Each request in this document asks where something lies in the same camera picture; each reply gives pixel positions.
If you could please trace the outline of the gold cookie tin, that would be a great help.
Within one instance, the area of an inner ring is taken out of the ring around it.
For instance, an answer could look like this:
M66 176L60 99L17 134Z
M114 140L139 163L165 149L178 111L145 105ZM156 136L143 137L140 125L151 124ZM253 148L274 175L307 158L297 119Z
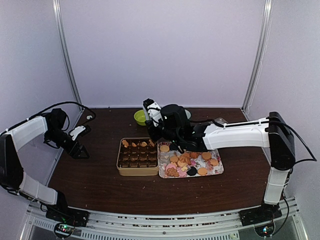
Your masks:
M120 140L116 167L121 176L156 176L159 172L158 143L152 147L149 137L125 137ZM122 140L129 143L124 147Z

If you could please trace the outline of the brown flower cookie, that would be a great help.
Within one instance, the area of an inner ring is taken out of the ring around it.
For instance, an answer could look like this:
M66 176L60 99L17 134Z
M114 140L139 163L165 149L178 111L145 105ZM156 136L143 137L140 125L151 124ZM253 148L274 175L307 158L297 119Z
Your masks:
M123 139L121 143L125 148L127 148L130 145L125 139Z

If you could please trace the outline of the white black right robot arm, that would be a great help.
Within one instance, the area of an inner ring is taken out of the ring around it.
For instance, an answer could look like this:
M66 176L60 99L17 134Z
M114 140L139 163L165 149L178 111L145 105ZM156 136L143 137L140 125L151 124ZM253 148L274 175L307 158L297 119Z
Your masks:
M190 120L182 106L159 106L148 98L143 102L145 124L153 141L163 138L180 152L208 152L237 147L261 147L270 150L270 172L261 206L241 210L242 226L273 221L281 217L279 202L292 169L299 163L295 154L295 138L300 135L272 111L268 117L254 121L224 123L215 120Z

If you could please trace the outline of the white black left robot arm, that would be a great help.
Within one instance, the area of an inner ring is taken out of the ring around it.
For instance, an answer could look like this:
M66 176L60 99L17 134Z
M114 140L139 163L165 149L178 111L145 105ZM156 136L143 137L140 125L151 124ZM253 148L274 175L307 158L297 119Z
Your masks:
M76 105L87 111L85 122L73 129L65 126L70 121L68 114L62 110L63 105ZM36 170L43 171L47 156L45 147L63 150L75 160L90 157L86 147L80 143L91 131L89 123L97 115L87 106L75 101L63 101L53 104L21 122L7 128L0 134L0 185L8 193L21 196L30 201L40 202L48 207L61 222L72 218L64 193L43 184Z

